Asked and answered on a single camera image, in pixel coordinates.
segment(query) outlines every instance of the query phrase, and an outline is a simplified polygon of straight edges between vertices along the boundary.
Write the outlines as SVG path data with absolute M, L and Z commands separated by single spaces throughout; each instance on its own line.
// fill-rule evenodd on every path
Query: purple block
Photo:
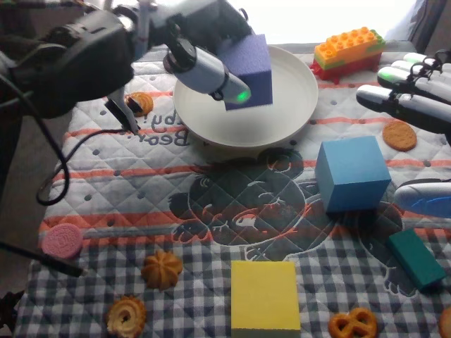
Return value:
M 225 104 L 226 110 L 273 104 L 271 58 L 264 35 L 248 35 L 235 44 L 225 42 L 218 50 L 218 57 L 252 93 L 245 104 Z

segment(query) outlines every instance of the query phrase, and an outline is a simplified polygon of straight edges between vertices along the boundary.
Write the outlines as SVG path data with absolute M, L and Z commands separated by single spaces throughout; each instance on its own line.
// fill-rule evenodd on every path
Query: lego block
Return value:
M 249 35 L 235 44 L 226 41 L 219 48 L 218 57 L 252 93 L 245 104 L 225 104 L 226 110 L 273 104 L 271 58 L 264 35 Z
M 385 48 L 385 41 L 375 30 L 363 27 L 332 36 L 325 43 L 315 47 L 315 59 L 326 69 L 338 63 L 351 63 L 380 53 Z
M 445 270 L 413 229 L 391 235 L 386 245 L 420 292 L 446 277 Z
M 232 262 L 232 338 L 300 335 L 293 262 Z
M 379 62 L 381 61 L 382 53 L 369 58 L 363 58 L 351 63 L 346 63 L 339 67 L 324 70 L 321 65 L 314 60 L 310 65 L 313 74 L 317 75 L 322 80 L 332 80 L 336 85 L 340 82 L 340 78 L 346 75 L 359 72 L 361 70 L 372 70 L 377 72 L 379 69 Z
M 391 182 L 373 136 L 323 142 L 315 173 L 328 213 L 377 208 Z

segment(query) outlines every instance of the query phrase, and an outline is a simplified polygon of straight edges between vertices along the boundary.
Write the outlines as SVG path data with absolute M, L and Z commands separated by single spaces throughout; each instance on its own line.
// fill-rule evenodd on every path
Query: foam block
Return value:
M 293 262 L 232 262 L 232 338 L 298 338 Z
M 423 291 L 446 277 L 445 270 L 413 229 L 391 235 L 386 245 L 418 290 Z
M 218 57 L 232 74 L 249 86 L 252 93 L 245 104 L 225 104 L 225 109 L 273 104 L 271 58 L 264 35 L 249 35 L 235 44 L 226 41 L 218 49 Z
M 323 142 L 315 173 L 328 213 L 377 208 L 391 182 L 373 136 Z

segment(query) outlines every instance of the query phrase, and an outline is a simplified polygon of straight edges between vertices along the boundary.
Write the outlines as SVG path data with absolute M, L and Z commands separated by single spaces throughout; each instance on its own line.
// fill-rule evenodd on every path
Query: snack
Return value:
M 154 110 L 154 100 L 152 96 L 144 92 L 135 92 L 130 95 L 125 95 L 125 104 L 128 104 L 128 100 L 135 100 L 141 107 L 142 111 L 135 113 L 135 117 L 141 118 L 142 116 L 148 115 L 152 110 Z
M 182 270 L 182 261 L 172 252 L 158 250 L 155 256 L 144 260 L 141 276 L 146 280 L 147 287 L 163 291 L 177 284 Z
M 136 338 L 146 323 L 144 304 L 135 297 L 124 296 L 110 307 L 106 317 L 109 334 L 119 338 Z
M 74 224 L 60 224 L 51 228 L 42 240 L 45 254 L 69 259 L 76 256 L 83 244 L 81 230 Z
M 329 321 L 332 338 L 365 337 L 375 338 L 378 323 L 374 313 L 367 308 L 355 308 L 349 315 L 337 313 Z
M 409 151 L 416 146 L 415 131 L 401 121 L 390 122 L 383 128 L 383 140 L 398 151 Z
M 451 338 L 451 308 L 446 308 L 442 312 L 438 329 L 442 338 Z

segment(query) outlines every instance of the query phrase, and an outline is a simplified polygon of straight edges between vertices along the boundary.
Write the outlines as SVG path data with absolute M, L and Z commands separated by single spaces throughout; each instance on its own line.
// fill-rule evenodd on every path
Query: bear ear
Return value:
M 188 194 L 178 193 L 169 197 L 169 209 L 176 218 L 190 220 L 194 218 L 190 206 L 188 205 Z
M 271 148 L 258 157 L 258 162 L 265 164 L 270 170 L 287 175 L 294 179 L 304 171 L 301 154 L 292 149 Z

